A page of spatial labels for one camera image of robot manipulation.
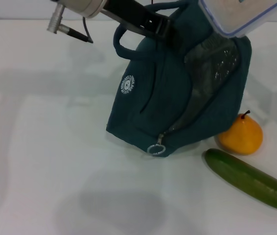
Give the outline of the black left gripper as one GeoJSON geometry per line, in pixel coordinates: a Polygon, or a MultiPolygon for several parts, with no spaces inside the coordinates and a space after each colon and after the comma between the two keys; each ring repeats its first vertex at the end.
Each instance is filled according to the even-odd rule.
{"type": "Polygon", "coordinates": [[[171,21],[135,0],[108,0],[101,12],[137,34],[164,39],[165,45],[176,53],[185,50],[184,24],[171,21]]]}

